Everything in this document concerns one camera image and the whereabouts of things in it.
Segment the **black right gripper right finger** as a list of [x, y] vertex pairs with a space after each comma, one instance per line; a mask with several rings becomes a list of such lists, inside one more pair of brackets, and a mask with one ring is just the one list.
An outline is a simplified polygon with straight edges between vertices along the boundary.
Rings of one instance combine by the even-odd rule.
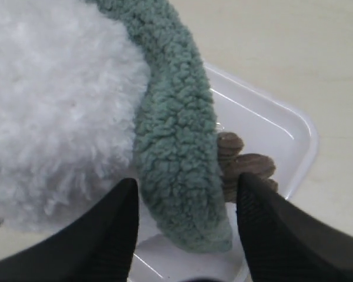
[[253, 281], [353, 281], [353, 237], [297, 208], [252, 173], [238, 179], [237, 223]]

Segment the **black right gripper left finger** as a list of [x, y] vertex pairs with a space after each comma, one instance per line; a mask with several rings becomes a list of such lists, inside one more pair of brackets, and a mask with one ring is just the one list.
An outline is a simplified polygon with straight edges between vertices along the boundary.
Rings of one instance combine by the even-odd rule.
[[138, 228], [138, 186], [124, 179], [57, 234], [0, 260], [0, 281], [126, 281]]

